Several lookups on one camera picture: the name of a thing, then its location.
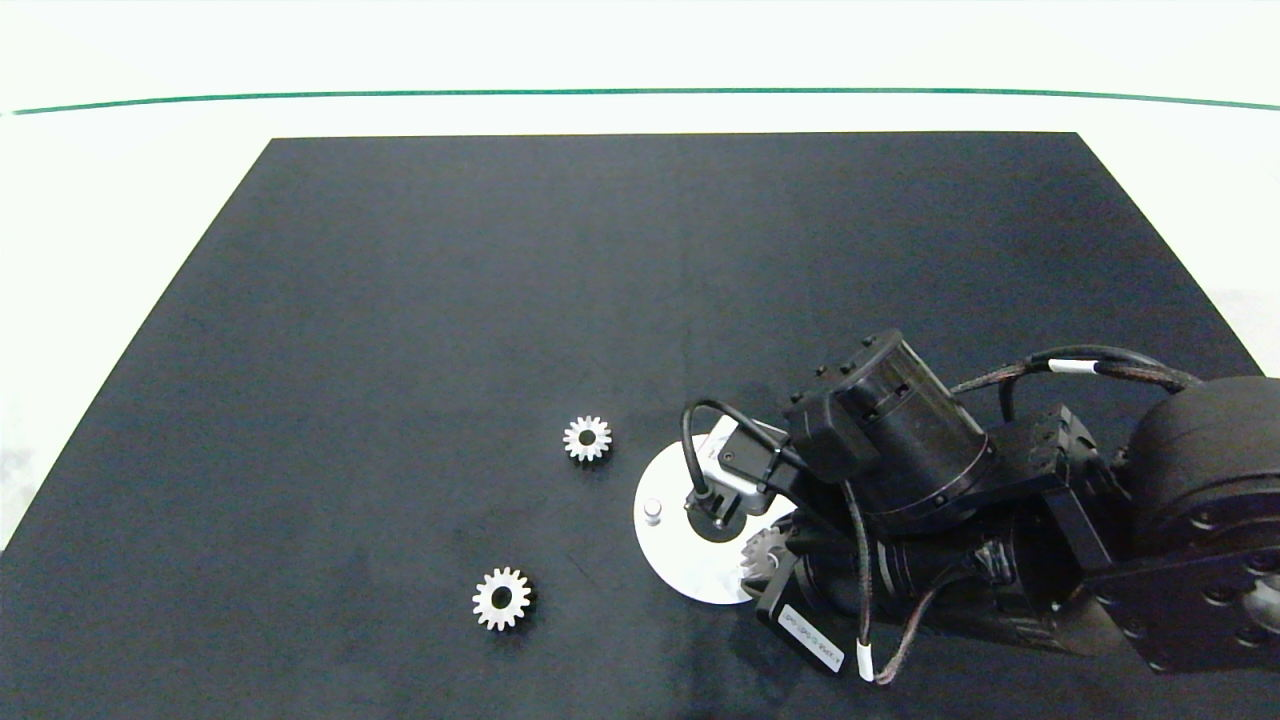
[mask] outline white round base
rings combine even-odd
[[[700,445],[707,436],[695,436]],[[692,486],[680,443],[675,442],[654,457],[640,477],[631,520],[640,550],[653,571],[676,592],[712,605],[737,605],[751,600],[742,592],[742,547],[759,530],[795,510],[790,500],[778,496],[764,515],[748,515],[742,533],[728,542],[710,542],[689,527],[685,498]],[[646,514],[660,503],[654,518]]]

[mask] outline motor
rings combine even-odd
[[[1103,459],[1057,405],[1016,416],[1034,373],[1152,383],[1170,397]],[[982,428],[957,396],[1000,388]],[[724,415],[696,445],[699,407]],[[742,532],[756,618],[820,671],[891,683],[918,629],[1052,652],[1128,642],[1156,673],[1280,661],[1280,380],[1202,382],[1134,351],[1069,346],[954,388],[897,331],[792,397],[786,429],[714,400],[682,415],[690,528]],[[904,628],[873,667],[870,624]]]

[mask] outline black mat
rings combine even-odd
[[[946,382],[1085,341],[1257,372],[1074,135],[273,142],[0,560],[4,716],[1274,717],[1265,673],[937,637],[874,691],[650,571],[631,498],[682,404],[777,421],[888,325]],[[1110,446],[1160,397],[1020,391]],[[522,633],[472,619],[495,565]]]

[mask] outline cylindrical motor housing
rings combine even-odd
[[[1277,437],[1276,378],[1210,380],[1152,407],[1123,470],[1137,552],[1280,542]]]
[[[938,532],[972,515],[952,501],[991,470],[991,441],[899,331],[868,337],[823,377],[828,386],[786,413],[819,479],[849,480],[887,533]]]

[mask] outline white background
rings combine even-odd
[[[1262,368],[1280,374],[1277,111],[954,95],[13,110],[241,92],[762,86],[1041,88],[1280,105],[1277,37],[1280,6],[1271,3],[3,4],[0,547],[271,137],[1074,131]]]

